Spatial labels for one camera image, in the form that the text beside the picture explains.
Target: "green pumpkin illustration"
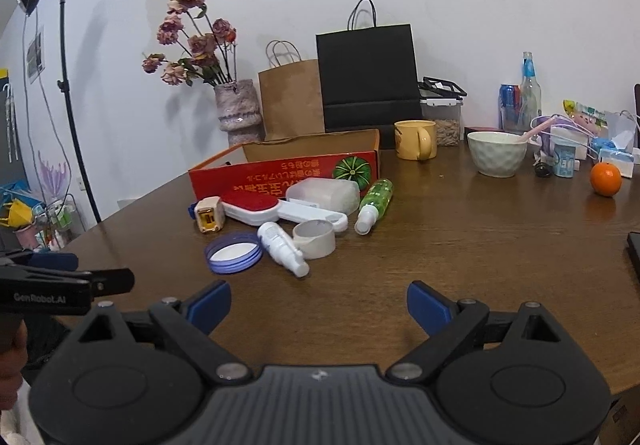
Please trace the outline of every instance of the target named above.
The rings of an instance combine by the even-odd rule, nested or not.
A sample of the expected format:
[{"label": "green pumpkin illustration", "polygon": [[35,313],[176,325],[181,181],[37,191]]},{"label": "green pumpkin illustration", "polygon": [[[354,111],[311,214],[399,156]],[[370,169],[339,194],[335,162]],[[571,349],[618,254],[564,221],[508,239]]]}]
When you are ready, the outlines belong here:
[{"label": "green pumpkin illustration", "polygon": [[338,161],[334,168],[334,179],[355,181],[360,190],[369,186],[371,181],[371,165],[357,156],[349,156]]}]

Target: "person's hand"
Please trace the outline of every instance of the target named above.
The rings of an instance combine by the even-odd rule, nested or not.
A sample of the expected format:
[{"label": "person's hand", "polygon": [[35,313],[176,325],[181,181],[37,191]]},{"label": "person's hand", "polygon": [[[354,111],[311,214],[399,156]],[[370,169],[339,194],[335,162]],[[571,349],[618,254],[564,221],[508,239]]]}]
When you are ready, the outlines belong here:
[{"label": "person's hand", "polygon": [[24,321],[15,333],[12,348],[0,354],[0,409],[8,411],[18,400],[22,385],[20,371],[27,363],[27,326]]}]

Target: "glass bottle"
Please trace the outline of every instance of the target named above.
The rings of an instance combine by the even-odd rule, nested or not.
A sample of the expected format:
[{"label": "glass bottle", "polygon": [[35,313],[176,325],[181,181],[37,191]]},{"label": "glass bottle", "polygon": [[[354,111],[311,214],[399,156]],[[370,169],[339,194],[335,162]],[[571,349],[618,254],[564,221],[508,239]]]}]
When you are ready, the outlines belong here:
[{"label": "glass bottle", "polygon": [[530,51],[523,53],[522,83],[520,85],[520,119],[519,128],[524,132],[531,127],[531,120],[542,115],[542,90],[536,80],[536,70],[533,67],[533,57]]}]

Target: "white spray bottle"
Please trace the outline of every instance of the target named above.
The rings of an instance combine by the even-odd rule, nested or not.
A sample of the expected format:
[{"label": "white spray bottle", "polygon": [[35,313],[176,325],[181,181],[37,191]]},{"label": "white spray bottle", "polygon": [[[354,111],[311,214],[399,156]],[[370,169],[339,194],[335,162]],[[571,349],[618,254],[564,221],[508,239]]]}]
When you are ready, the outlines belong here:
[{"label": "white spray bottle", "polygon": [[305,262],[302,252],[278,224],[272,221],[265,222],[258,229],[258,237],[276,263],[292,271],[296,277],[304,277],[309,273],[309,265]]}]

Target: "brown paper bag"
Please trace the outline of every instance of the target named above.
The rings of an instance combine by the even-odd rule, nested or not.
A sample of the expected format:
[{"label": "brown paper bag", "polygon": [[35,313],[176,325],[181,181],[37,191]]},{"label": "brown paper bag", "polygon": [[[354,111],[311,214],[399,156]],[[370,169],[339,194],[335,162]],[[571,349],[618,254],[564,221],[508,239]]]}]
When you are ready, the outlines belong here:
[{"label": "brown paper bag", "polygon": [[[289,64],[278,60],[278,44],[289,44],[295,50],[291,53],[287,48],[286,54],[292,59]],[[258,73],[266,140],[323,133],[318,60],[302,60],[296,47],[287,41],[271,41],[266,51],[274,66]]]}]

